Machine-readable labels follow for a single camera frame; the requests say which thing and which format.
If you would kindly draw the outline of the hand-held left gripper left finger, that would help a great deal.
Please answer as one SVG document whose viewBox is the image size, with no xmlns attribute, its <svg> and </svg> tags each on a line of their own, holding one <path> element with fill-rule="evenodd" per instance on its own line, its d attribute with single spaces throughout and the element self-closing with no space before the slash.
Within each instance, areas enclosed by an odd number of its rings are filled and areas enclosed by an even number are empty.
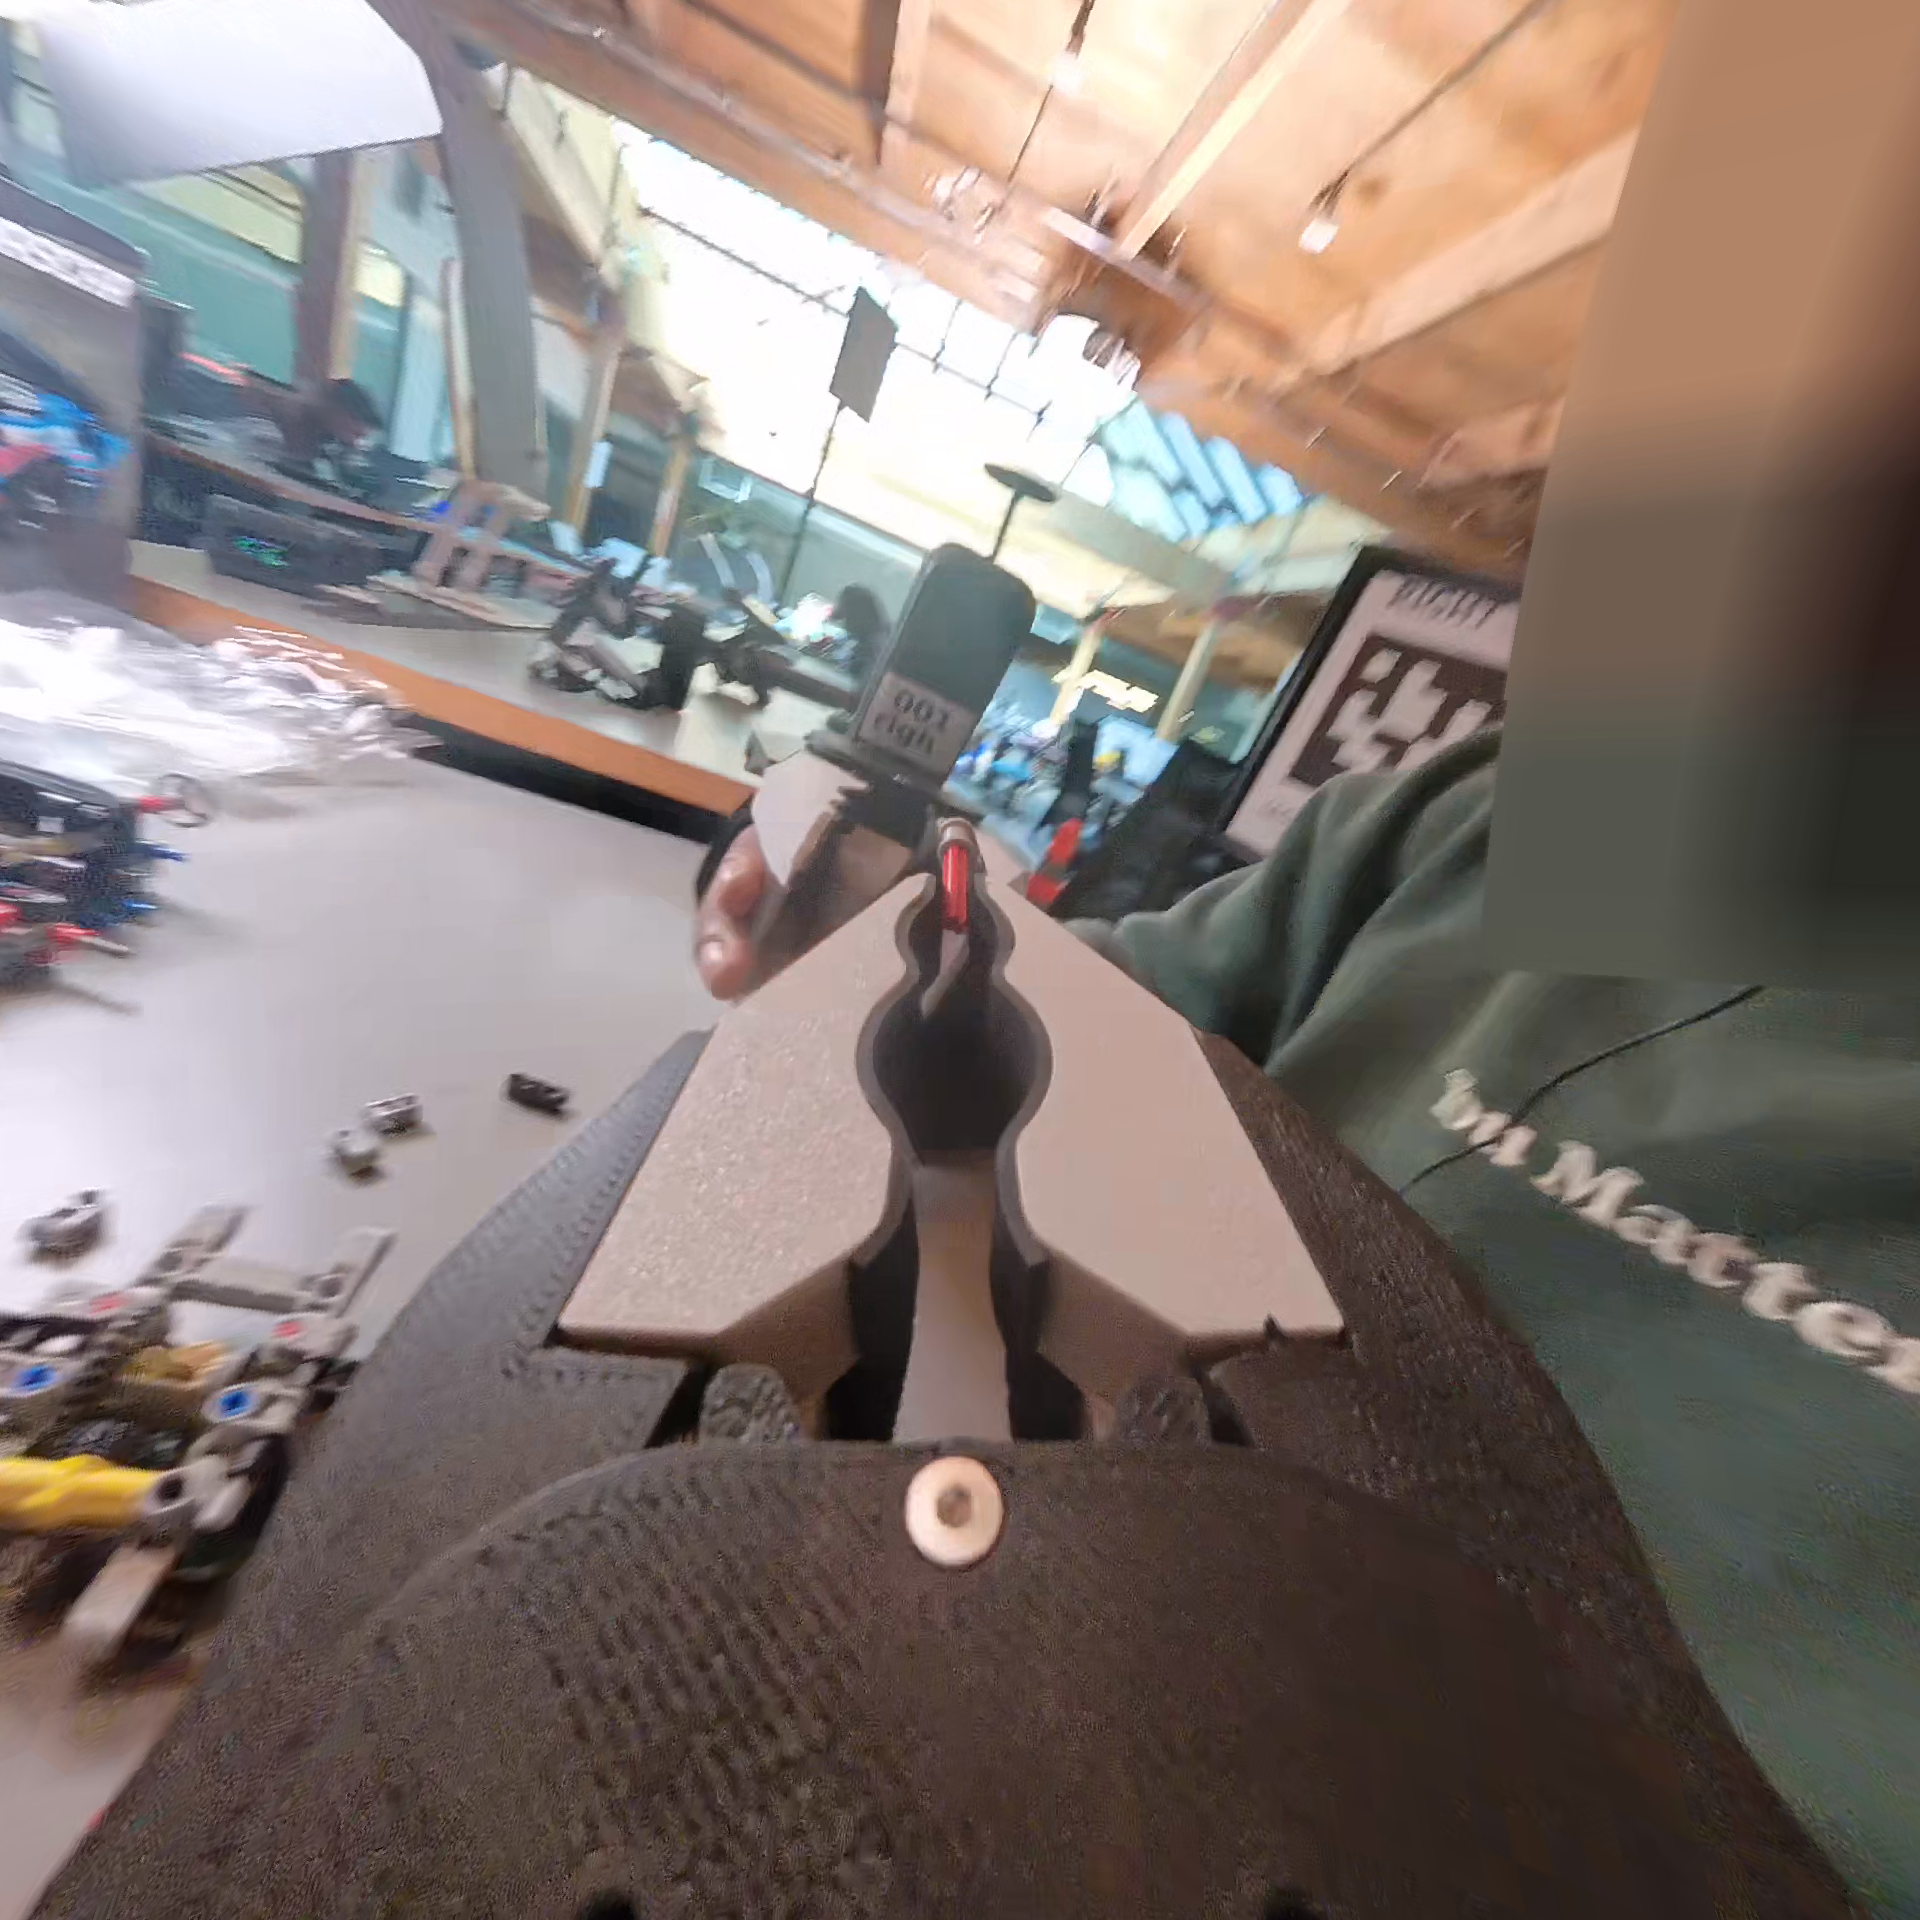
<svg viewBox="0 0 1920 1920">
<path fill-rule="evenodd" d="M 717 1021 L 560 1313 L 568 1347 L 763 1365 L 832 1435 L 894 1438 L 921 1237 L 873 1037 L 929 900 L 907 877 Z"/>
</svg>

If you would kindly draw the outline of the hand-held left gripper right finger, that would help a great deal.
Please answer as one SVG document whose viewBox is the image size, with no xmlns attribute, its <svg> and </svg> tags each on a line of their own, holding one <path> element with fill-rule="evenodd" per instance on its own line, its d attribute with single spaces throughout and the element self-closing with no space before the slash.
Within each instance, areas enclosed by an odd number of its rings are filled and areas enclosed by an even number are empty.
<svg viewBox="0 0 1920 1920">
<path fill-rule="evenodd" d="M 1201 1034 L 1007 885 L 968 904 L 960 1148 L 994 1177 L 1014 1438 L 1080 1438 L 1142 1379 L 1276 1336 L 1342 1340 Z"/>
</svg>

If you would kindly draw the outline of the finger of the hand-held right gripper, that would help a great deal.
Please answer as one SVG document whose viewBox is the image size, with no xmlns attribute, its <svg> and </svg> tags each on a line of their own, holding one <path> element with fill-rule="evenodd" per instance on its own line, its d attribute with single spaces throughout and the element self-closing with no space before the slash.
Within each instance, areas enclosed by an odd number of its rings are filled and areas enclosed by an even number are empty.
<svg viewBox="0 0 1920 1920">
<path fill-rule="evenodd" d="M 766 771 L 754 794 L 754 830 L 771 876 L 754 922 L 759 962 L 790 962 L 817 938 L 849 794 L 857 794 L 857 775 L 838 763 L 776 763 Z"/>
</svg>

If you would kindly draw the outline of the grey lego gearbox assembly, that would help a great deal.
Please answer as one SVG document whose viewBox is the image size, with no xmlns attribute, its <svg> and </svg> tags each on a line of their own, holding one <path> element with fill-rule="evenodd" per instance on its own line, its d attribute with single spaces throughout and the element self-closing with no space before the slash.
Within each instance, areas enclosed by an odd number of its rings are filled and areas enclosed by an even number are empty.
<svg viewBox="0 0 1920 1920">
<path fill-rule="evenodd" d="M 129 1278 L 5 1310 L 5 1619 L 84 1681 L 167 1659 L 253 1553 L 399 1240 L 274 1266 L 236 1249 L 245 1219 L 201 1207 Z"/>
</svg>

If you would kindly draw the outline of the black red lego chassis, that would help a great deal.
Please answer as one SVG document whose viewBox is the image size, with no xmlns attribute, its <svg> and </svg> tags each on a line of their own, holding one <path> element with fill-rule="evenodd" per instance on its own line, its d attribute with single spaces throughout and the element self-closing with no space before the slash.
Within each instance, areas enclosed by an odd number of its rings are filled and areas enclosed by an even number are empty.
<svg viewBox="0 0 1920 1920">
<path fill-rule="evenodd" d="M 157 916 L 154 872 L 188 854 L 162 827 L 204 827 L 204 780 L 167 773 L 117 790 L 2 763 L 2 990 L 50 986 L 74 954 L 129 958 Z"/>
</svg>

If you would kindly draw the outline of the lego set box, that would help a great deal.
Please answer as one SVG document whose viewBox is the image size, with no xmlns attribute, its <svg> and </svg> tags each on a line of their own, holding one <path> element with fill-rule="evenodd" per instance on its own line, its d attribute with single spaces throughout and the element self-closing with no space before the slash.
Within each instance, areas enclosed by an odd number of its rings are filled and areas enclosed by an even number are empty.
<svg viewBox="0 0 1920 1920">
<path fill-rule="evenodd" d="M 2 183 L 2 589 L 117 603 L 143 465 L 146 256 Z"/>
</svg>

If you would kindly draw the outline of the person's right hand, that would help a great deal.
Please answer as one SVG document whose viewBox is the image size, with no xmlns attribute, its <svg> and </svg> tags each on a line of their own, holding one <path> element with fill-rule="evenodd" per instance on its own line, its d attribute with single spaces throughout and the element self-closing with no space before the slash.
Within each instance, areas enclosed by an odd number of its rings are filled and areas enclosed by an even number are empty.
<svg viewBox="0 0 1920 1920">
<path fill-rule="evenodd" d="M 717 827 L 693 889 L 693 967 L 716 1003 L 738 1003 L 757 976 L 757 922 L 780 889 L 749 806 Z"/>
</svg>

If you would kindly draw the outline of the dark desk equipment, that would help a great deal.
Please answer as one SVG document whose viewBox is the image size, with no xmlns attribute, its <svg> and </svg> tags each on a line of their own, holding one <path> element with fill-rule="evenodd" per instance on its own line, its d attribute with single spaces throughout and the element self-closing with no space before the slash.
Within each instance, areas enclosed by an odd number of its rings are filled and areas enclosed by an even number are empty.
<svg viewBox="0 0 1920 1920">
<path fill-rule="evenodd" d="M 676 556 L 610 541 L 563 594 L 525 676 L 630 711 L 683 711 L 710 668 L 720 686 L 768 706 L 795 665 L 768 586 L 757 556 L 725 541 L 703 539 Z"/>
</svg>

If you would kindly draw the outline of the black light stand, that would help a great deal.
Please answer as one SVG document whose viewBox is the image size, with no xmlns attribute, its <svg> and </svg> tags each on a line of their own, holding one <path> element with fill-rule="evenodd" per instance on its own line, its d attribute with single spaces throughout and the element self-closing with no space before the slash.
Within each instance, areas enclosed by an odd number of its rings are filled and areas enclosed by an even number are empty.
<svg viewBox="0 0 1920 1920">
<path fill-rule="evenodd" d="M 816 469 L 811 475 L 807 491 L 803 496 L 798 529 L 795 529 L 792 546 L 790 546 L 784 568 L 780 568 L 780 583 L 778 583 L 780 603 L 790 598 L 798 568 L 803 561 L 803 548 L 804 548 L 807 529 L 811 529 L 811 521 L 817 510 L 821 486 L 827 479 L 827 469 L 828 469 L 828 459 L 833 454 L 838 426 L 846 416 L 856 416 L 865 425 L 873 423 L 878 396 L 886 382 L 886 371 L 894 361 L 898 338 L 899 338 L 898 321 L 883 309 L 883 304 L 877 301 L 869 291 L 857 287 L 852 293 L 852 304 L 849 304 L 846 321 L 845 321 L 845 338 L 836 350 L 833 371 L 828 378 L 828 397 L 832 397 L 828 426 L 823 433 L 823 445 L 821 445 Z"/>
</svg>

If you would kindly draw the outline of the wooden table with orange edge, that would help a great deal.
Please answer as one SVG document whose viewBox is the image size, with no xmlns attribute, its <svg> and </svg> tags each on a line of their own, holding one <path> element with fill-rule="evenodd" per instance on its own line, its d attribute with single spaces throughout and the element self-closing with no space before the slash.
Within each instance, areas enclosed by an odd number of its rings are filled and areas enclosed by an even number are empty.
<svg viewBox="0 0 1920 1920">
<path fill-rule="evenodd" d="M 220 575 L 205 554 L 186 546 L 138 541 L 129 556 L 124 603 L 149 624 L 198 640 L 291 637 L 386 686 L 423 723 L 654 802 L 728 815 L 754 794 L 745 756 L 751 723 L 720 701 L 699 699 L 681 714 L 634 714 L 535 684 L 525 673 L 531 644 L 519 636 L 349 622 L 294 594 Z"/>
</svg>

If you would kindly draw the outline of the printed marker board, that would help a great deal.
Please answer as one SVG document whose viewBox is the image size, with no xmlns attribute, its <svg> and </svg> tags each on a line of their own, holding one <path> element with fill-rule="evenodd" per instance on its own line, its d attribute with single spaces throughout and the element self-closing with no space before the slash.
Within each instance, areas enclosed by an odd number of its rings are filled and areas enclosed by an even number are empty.
<svg viewBox="0 0 1920 1920">
<path fill-rule="evenodd" d="M 1237 763 L 1216 834 L 1263 858 L 1349 773 L 1412 773 L 1506 706 L 1523 589 L 1363 546 Z"/>
</svg>

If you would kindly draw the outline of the black electronic device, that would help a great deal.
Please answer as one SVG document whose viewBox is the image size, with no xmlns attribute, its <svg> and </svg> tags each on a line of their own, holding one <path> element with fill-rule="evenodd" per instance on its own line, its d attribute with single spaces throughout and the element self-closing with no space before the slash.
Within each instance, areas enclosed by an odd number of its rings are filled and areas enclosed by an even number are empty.
<svg viewBox="0 0 1920 1920">
<path fill-rule="evenodd" d="M 362 589 L 389 565 L 368 535 L 232 496 L 205 502 L 204 554 L 220 575 L 296 594 Z"/>
</svg>

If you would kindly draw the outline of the person's green hoodie torso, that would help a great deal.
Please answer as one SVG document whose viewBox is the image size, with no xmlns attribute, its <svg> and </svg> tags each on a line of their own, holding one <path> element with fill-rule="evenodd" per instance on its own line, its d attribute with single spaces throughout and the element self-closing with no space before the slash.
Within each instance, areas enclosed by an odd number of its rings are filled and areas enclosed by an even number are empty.
<svg viewBox="0 0 1920 1920">
<path fill-rule="evenodd" d="M 1409 1195 L 1771 1779 L 1916 1914 L 1916 999 L 1512 974 L 1434 1069 Z"/>
</svg>

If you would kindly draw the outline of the clear plastic bag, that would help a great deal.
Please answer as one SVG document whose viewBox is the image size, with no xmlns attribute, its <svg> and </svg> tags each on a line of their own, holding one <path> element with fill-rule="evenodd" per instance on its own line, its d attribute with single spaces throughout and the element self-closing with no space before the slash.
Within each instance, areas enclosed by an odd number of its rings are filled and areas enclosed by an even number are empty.
<svg viewBox="0 0 1920 1920">
<path fill-rule="evenodd" d="M 343 656 L 217 622 L 188 637 L 80 597 L 2 598 L 2 756 L 117 794 L 179 775 L 245 786 L 379 779 L 431 747 L 415 711 Z"/>
</svg>

